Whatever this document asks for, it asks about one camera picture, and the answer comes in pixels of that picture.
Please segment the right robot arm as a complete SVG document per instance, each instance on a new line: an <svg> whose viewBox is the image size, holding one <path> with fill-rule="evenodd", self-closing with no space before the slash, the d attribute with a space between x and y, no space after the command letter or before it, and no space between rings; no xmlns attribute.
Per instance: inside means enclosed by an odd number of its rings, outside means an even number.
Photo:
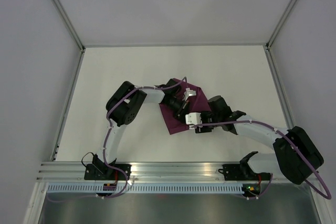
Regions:
<svg viewBox="0 0 336 224"><path fill-rule="evenodd" d="M217 95L208 101L209 111L192 113L190 123L196 133L211 132L221 127L226 132L250 138L273 150L265 154L252 151L239 161L238 172L243 180L271 175L284 176L300 185L324 163L324 159L306 131L298 126L277 128L257 122L243 111L232 111L224 98Z"/></svg>

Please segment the purple cloth napkin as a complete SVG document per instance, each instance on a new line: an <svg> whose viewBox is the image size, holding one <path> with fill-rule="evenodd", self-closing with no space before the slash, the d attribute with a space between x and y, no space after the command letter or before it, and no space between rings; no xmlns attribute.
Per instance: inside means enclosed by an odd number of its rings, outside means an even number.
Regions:
<svg viewBox="0 0 336 224"><path fill-rule="evenodd" d="M200 87L186 83L185 81L180 81L176 78L170 79L166 84L159 85L160 88L168 88L170 86L173 86L173 88L164 90L164 94L175 96L181 100L183 100L183 95L186 88L190 88L197 92L196 96L189 97L188 99L190 102L189 113L211 110L207 102L208 99ZM185 123L185 118L173 117L173 111L164 105L164 99L159 104L159 106L169 134L173 135L179 132L187 131L189 129L189 126Z"/></svg>

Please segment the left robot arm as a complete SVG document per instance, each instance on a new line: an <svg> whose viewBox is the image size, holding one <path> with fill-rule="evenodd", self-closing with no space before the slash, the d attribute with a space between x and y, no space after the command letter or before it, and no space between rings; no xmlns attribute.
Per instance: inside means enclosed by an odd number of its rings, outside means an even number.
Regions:
<svg viewBox="0 0 336 224"><path fill-rule="evenodd" d="M189 113L190 97L197 95L196 90L186 87L181 98L176 96L182 90L182 84L186 83L186 78L178 82L170 79L167 84L160 86L136 86L125 81L106 104L109 125L103 146L96 154L91 154L92 162L84 164L84 167L96 170L97 175L104 180L114 176L114 164L122 136L143 104L165 105L173 111L175 119L184 123Z"/></svg>

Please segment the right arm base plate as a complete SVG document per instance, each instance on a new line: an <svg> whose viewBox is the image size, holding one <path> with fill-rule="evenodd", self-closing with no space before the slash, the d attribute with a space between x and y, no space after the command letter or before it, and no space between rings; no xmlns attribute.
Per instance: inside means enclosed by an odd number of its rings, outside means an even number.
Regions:
<svg viewBox="0 0 336 224"><path fill-rule="evenodd" d="M247 165L223 164L218 170L224 176L225 181L268 181L271 173L255 173Z"/></svg>

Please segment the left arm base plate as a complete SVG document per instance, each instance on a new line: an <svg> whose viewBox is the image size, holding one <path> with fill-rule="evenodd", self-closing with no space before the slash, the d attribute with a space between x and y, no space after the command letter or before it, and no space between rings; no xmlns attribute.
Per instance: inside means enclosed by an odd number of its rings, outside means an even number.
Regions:
<svg viewBox="0 0 336 224"><path fill-rule="evenodd" d="M116 168L123 170L127 178L131 174L130 164L115 164ZM88 164L86 166L86 171L84 175L84 180L125 180L126 176L118 170L107 168L107 170L99 171L93 164Z"/></svg>

